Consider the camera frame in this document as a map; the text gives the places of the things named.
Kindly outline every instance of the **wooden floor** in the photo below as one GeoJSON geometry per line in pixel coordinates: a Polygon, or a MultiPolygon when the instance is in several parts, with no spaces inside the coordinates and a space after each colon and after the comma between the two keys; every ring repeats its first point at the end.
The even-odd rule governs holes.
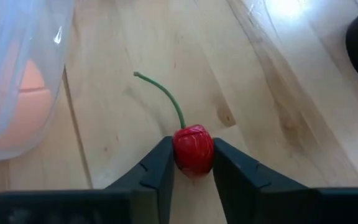
{"type": "MultiPolygon", "coordinates": [[[[358,0],[77,0],[52,127],[0,162],[0,191],[101,189],[172,135],[172,104],[133,71],[187,124],[302,184],[358,186],[357,15],[358,0]]],[[[212,176],[176,170],[171,223],[224,222],[212,176]]]]}

